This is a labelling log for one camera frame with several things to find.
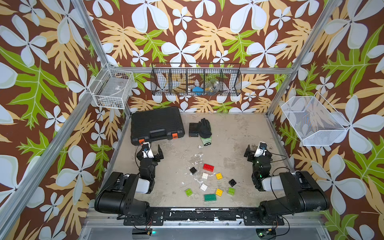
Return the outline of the black 2x2 lego brick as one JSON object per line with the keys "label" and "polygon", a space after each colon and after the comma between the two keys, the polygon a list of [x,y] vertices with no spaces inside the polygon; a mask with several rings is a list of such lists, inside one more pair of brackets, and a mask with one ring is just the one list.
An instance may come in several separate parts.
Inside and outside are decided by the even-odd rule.
{"label": "black 2x2 lego brick", "polygon": [[233,188],[235,185],[237,184],[237,182],[234,180],[234,179],[231,179],[229,181],[229,185]]}

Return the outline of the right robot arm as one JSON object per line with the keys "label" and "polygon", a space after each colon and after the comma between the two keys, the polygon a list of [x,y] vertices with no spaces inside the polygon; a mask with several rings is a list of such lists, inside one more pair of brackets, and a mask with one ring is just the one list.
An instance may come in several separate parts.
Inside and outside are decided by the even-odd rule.
{"label": "right robot arm", "polygon": [[276,173],[272,171],[274,155],[261,142],[254,151],[247,146],[244,157],[252,163],[252,181],[260,192],[272,192],[273,200],[262,201],[258,217],[266,219],[282,215],[328,210],[330,199],[307,171]]}

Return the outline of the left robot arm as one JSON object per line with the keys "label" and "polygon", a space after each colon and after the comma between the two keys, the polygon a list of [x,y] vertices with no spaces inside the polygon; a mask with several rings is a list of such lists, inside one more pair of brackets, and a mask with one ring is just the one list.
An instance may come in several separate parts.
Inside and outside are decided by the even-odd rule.
{"label": "left robot arm", "polygon": [[151,143],[143,143],[136,153],[138,174],[112,172],[97,195],[94,208],[99,213],[122,216],[147,217],[150,205],[135,199],[135,193],[150,194],[155,185],[156,166],[164,158],[158,146],[158,153],[153,154]]}

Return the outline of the dark green 2x4 lego brick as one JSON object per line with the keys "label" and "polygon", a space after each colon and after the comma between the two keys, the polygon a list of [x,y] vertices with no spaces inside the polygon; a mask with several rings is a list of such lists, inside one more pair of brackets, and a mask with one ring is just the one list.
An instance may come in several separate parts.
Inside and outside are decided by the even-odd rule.
{"label": "dark green 2x4 lego brick", "polygon": [[204,195],[204,201],[205,202],[214,202],[217,200],[217,195],[216,194],[206,194]]}

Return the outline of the black lego plate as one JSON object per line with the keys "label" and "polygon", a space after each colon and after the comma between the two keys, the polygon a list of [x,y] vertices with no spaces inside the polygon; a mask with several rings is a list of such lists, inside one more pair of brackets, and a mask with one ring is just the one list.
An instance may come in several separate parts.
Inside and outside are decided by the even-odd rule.
{"label": "black lego plate", "polygon": [[194,175],[197,172],[197,170],[195,167],[192,167],[192,168],[190,168],[190,172],[192,175]]}

